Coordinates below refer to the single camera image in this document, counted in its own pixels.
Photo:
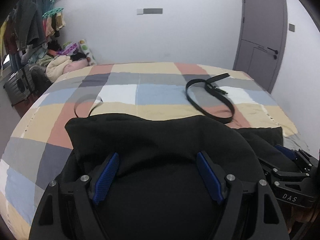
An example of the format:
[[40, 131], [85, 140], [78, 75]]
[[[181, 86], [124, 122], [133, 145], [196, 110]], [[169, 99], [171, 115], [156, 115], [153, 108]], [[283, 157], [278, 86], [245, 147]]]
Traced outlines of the dotted white pillow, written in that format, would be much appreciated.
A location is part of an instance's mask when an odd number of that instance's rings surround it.
[[89, 46], [87, 45], [86, 40], [81, 39], [78, 44], [79, 44], [79, 48], [82, 51], [82, 53], [86, 55], [86, 59], [88, 61], [88, 65], [89, 66], [96, 66], [97, 62], [96, 62], [96, 60], [95, 60], [95, 58], [94, 58]]

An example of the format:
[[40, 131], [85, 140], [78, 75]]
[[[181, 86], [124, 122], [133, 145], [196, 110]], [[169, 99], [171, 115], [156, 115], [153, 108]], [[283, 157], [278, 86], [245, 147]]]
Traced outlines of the black puffer jacket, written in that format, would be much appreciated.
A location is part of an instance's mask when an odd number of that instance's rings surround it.
[[[285, 214], [259, 157], [271, 157], [278, 128], [231, 129], [202, 115], [151, 121], [127, 114], [73, 118], [72, 152], [58, 176], [67, 239], [288, 239]], [[214, 201], [198, 171], [205, 151], [225, 175]], [[113, 153], [119, 168], [104, 201], [92, 175]]]

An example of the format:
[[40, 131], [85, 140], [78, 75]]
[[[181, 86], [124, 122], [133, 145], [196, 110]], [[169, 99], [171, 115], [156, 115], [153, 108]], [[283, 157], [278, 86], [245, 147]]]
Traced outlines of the grey wall light switch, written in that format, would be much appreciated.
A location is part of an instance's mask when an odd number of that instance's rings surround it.
[[295, 32], [295, 25], [294, 24], [289, 24], [289, 31]]

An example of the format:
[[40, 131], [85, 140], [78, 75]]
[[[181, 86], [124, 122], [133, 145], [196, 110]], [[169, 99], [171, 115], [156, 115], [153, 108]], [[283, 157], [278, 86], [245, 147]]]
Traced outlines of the colourful patchwork bed sheet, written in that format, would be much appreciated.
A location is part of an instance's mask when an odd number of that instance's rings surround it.
[[72, 151], [65, 130], [76, 112], [126, 113], [149, 120], [200, 114], [185, 96], [185, 84], [228, 72], [217, 82], [235, 106], [231, 128], [282, 127], [285, 147], [310, 152], [295, 124], [271, 95], [243, 72], [182, 63], [106, 64], [61, 75], [27, 110], [1, 156], [1, 216], [16, 239], [28, 239], [35, 211], [48, 183]]

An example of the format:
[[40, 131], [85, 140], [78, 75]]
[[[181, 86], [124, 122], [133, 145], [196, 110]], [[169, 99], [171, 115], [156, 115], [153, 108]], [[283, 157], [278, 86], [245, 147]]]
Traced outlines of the teal sock drying hanger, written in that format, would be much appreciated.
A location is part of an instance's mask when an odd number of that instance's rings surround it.
[[42, 18], [47, 18], [49, 16], [53, 16], [54, 14], [57, 14], [58, 12], [63, 12], [64, 8], [62, 7], [54, 7], [56, 0], [50, 0], [50, 6], [49, 10], [47, 10], [43, 15]]

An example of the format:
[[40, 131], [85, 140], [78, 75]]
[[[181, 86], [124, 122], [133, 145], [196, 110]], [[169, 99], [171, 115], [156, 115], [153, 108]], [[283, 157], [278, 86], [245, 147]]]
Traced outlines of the dark grey hanging jacket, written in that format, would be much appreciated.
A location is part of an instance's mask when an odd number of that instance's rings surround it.
[[19, 0], [14, 13], [14, 29], [18, 40], [18, 49], [34, 48], [46, 41], [43, 28], [42, 0]]

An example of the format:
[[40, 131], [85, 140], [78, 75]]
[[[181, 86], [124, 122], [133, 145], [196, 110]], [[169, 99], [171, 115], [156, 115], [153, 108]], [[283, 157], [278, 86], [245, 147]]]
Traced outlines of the grey hard-shell suitcase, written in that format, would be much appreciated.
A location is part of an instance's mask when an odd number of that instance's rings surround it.
[[13, 73], [4, 83], [7, 96], [14, 106], [27, 98], [35, 91], [35, 85], [31, 76], [30, 68], [25, 66]]

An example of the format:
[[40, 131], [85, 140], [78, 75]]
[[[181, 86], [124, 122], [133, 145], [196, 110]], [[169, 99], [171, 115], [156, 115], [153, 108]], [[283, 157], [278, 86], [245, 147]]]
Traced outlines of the grey bedroom door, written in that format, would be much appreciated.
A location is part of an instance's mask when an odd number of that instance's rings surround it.
[[[234, 70], [248, 74], [272, 92], [284, 55], [287, 35], [286, 0], [242, 0], [242, 19]], [[278, 58], [267, 47], [279, 51]]]

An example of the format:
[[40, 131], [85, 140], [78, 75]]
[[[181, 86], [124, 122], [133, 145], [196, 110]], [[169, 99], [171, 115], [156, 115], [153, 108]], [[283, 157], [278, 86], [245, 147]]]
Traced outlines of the grey wall panel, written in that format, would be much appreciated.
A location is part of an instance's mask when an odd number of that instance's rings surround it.
[[163, 8], [139, 8], [137, 15], [163, 14]]

